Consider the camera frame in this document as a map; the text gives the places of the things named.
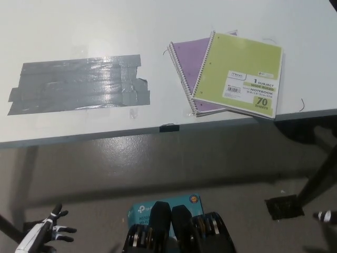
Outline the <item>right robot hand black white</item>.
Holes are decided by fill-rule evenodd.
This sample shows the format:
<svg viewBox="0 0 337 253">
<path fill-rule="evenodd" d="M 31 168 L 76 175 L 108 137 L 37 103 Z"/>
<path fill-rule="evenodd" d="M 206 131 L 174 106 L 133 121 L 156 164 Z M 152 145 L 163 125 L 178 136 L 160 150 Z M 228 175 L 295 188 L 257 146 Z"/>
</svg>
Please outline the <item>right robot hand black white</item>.
<svg viewBox="0 0 337 253">
<path fill-rule="evenodd" d="M 319 222 L 331 223 L 332 222 L 332 212 L 331 210 L 315 212 L 313 214 L 313 218 Z"/>
</svg>

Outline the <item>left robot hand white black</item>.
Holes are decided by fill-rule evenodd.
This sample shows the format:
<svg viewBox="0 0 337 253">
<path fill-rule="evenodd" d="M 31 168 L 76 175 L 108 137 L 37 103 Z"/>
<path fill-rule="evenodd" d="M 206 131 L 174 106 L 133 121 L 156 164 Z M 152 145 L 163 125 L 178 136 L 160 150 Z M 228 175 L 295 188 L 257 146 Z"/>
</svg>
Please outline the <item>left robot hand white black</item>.
<svg viewBox="0 0 337 253">
<path fill-rule="evenodd" d="M 46 244 L 57 240 L 73 242 L 73 237 L 65 236 L 61 232 L 76 233 L 77 229 L 57 224 L 58 219 L 67 214 L 67 210 L 62 211 L 62 204 L 57 204 L 47 218 L 33 222 L 33 226 L 18 244 L 15 253 L 57 252 L 56 248 Z"/>
</svg>

